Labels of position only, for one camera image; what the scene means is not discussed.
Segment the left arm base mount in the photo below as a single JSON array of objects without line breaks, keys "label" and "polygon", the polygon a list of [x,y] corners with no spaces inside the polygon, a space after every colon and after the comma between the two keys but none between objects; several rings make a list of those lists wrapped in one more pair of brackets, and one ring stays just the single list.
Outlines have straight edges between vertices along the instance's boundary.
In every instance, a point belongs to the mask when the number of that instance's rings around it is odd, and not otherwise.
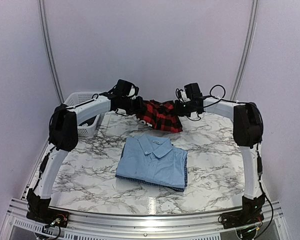
[{"label": "left arm base mount", "polygon": [[70,213],[53,208],[29,209],[26,218],[40,222],[49,227],[59,226],[66,228],[68,225]]}]

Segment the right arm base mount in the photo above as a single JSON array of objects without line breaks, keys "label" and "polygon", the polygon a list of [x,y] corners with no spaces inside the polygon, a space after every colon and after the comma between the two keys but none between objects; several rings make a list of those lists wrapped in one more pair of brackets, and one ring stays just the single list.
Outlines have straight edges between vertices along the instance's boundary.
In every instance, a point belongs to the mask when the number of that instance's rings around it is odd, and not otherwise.
[{"label": "right arm base mount", "polygon": [[224,212],[218,217],[218,222],[224,229],[231,229],[261,223],[264,220],[263,212],[257,212],[254,215],[243,214],[242,210]]}]

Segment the red black plaid shirt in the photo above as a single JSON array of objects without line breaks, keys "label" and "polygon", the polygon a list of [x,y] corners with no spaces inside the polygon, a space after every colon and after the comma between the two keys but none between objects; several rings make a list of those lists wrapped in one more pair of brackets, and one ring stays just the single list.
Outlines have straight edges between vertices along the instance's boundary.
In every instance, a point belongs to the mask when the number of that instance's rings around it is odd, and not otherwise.
[{"label": "red black plaid shirt", "polygon": [[176,114],[175,104],[172,100],[158,102],[144,100],[143,108],[136,115],[136,119],[148,127],[163,132],[180,133],[183,131],[182,123]]}]

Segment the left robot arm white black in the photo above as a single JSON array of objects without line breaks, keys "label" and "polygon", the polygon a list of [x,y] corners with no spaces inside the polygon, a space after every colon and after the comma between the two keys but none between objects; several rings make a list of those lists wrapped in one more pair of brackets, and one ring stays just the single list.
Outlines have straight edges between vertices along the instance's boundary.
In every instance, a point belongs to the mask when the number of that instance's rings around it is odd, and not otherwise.
[{"label": "left robot arm white black", "polygon": [[64,159],[78,144],[80,124],[92,117],[119,109],[124,110],[127,115],[134,115],[142,107],[141,96],[131,97],[108,92],[77,105],[61,104],[56,107],[48,126],[48,143],[51,149],[41,163],[35,186],[27,194],[29,213],[43,223],[53,219],[53,211],[49,208],[52,187]]}]

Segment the light blue shirt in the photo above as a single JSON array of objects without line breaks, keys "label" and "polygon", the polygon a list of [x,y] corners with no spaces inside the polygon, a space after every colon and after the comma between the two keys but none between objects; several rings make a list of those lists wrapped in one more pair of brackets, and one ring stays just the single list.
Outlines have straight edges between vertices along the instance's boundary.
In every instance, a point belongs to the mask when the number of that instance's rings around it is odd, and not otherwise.
[{"label": "light blue shirt", "polygon": [[148,134],[126,138],[115,177],[184,192],[188,185],[188,152],[168,137]]}]

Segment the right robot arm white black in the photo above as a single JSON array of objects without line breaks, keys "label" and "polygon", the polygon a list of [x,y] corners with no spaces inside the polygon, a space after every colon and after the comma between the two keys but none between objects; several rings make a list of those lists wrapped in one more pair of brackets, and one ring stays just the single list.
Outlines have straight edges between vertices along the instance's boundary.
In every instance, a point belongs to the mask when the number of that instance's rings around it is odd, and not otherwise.
[{"label": "right robot arm white black", "polygon": [[262,190],[262,158],[261,143],[264,124],[257,105],[253,102],[230,101],[213,96],[202,96],[189,101],[176,100],[176,113],[180,117],[189,117],[191,113],[212,113],[231,120],[232,135],[239,146],[244,169],[244,193],[242,209],[237,216],[242,224],[253,220],[265,204],[265,194]]}]

